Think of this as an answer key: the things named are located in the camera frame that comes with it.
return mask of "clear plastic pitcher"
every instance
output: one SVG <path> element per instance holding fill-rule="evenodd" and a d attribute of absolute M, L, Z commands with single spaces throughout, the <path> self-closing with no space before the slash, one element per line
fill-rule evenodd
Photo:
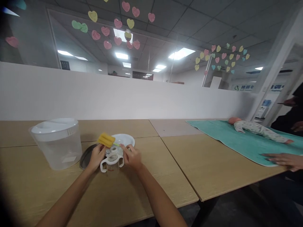
<path fill-rule="evenodd" d="M 77 120 L 44 121 L 29 131 L 53 170 L 66 169 L 80 160 L 82 148 Z"/>

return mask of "wall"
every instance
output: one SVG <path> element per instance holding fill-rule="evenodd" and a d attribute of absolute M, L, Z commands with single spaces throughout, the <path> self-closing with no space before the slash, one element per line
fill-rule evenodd
<path fill-rule="evenodd" d="M 245 92 L 0 62 L 0 120 L 245 119 L 255 97 Z"/>

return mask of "baby doll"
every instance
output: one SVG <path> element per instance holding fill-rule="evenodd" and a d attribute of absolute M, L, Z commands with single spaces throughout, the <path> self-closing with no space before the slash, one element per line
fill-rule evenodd
<path fill-rule="evenodd" d="M 228 123 L 233 125 L 235 127 L 235 130 L 238 132 L 245 133 L 244 130 L 246 130 L 278 143 L 290 144 L 294 142 L 293 140 L 287 139 L 255 122 L 244 121 L 241 118 L 232 117 L 228 119 Z"/>

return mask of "ceiling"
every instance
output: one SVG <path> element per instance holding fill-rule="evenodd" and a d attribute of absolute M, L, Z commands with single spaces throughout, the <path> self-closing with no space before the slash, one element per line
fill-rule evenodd
<path fill-rule="evenodd" d="M 131 58 L 132 68 L 153 70 L 157 64 L 167 66 L 166 71 L 181 73 L 192 70 L 195 58 L 211 45 L 226 48 L 241 46 L 251 55 L 247 61 L 238 61 L 236 72 L 243 73 L 247 68 L 263 66 L 275 37 L 277 36 L 287 13 L 298 0 L 127 0 L 131 8 L 140 9 L 140 16 L 134 18 L 131 10 L 125 12 L 121 0 L 41 0 L 47 3 L 52 17 L 58 48 L 81 52 L 90 61 L 106 62 L 109 65 L 122 66 L 121 59 L 115 52 L 126 53 Z M 88 11 L 96 11 L 97 23 L 91 21 Z M 153 23 L 148 20 L 148 13 L 155 14 Z M 127 18 L 134 19 L 133 40 L 139 40 L 139 50 L 128 49 L 126 43 L 120 46 L 114 43 L 113 21 L 122 21 L 125 31 Z M 88 33 L 83 33 L 71 26 L 71 21 L 86 23 Z M 109 37 L 101 33 L 101 27 L 110 28 Z M 101 39 L 94 41 L 92 30 L 101 34 Z M 104 40 L 110 40 L 113 47 L 106 50 Z M 196 50 L 195 53 L 181 60 L 174 61 L 168 56 L 183 47 Z M 222 48 L 220 53 L 231 53 Z M 207 62 L 201 60 L 200 66 Z"/>

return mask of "pink paper heart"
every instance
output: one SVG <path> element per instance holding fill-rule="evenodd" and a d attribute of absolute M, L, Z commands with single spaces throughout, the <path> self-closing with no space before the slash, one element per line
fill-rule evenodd
<path fill-rule="evenodd" d="M 140 15 L 140 10 L 137 9 L 136 7 L 133 7 L 132 11 L 133 11 L 133 15 L 135 17 L 138 17 Z"/>
<path fill-rule="evenodd" d="M 130 10 L 130 5 L 127 2 L 122 2 L 122 8 L 128 12 Z"/>
<path fill-rule="evenodd" d="M 122 27 L 122 22 L 119 21 L 118 19 L 115 19 L 115 20 L 114 20 L 114 24 L 115 24 L 115 27 L 116 27 L 116 28 L 121 28 L 121 27 Z"/>
<path fill-rule="evenodd" d="M 137 40 L 137 41 L 134 41 L 133 42 L 133 45 L 136 49 L 139 49 L 140 48 L 140 42 Z"/>
<path fill-rule="evenodd" d="M 154 22 L 155 18 L 156 18 L 156 16 L 154 14 L 152 14 L 152 13 L 148 14 L 148 19 L 149 19 L 150 22 Z"/>
<path fill-rule="evenodd" d="M 111 43 L 109 43 L 108 41 L 104 41 L 103 45 L 104 45 L 105 49 L 110 49 L 112 47 Z"/>
<path fill-rule="evenodd" d="M 121 43 L 122 43 L 122 39 L 121 39 L 120 37 L 115 37 L 115 38 L 114 38 L 114 41 L 115 41 L 115 43 L 116 43 L 118 46 L 120 46 Z"/>
<path fill-rule="evenodd" d="M 15 48 L 17 48 L 18 45 L 19 45 L 18 39 L 17 39 L 16 37 L 14 37 L 14 36 L 12 36 L 12 37 L 6 37 L 6 38 L 5 38 L 5 41 L 6 41 L 9 45 L 11 45 L 12 47 L 15 47 Z"/>
<path fill-rule="evenodd" d="M 101 31 L 103 33 L 103 35 L 108 36 L 110 34 L 110 29 L 107 27 L 102 27 Z"/>
<path fill-rule="evenodd" d="M 101 35 L 97 31 L 93 30 L 92 31 L 92 39 L 93 40 L 98 40 L 100 38 L 101 38 Z"/>
<path fill-rule="evenodd" d="M 126 45 L 129 49 L 132 49 L 133 48 L 133 44 L 130 43 L 130 41 L 127 41 L 126 42 Z"/>

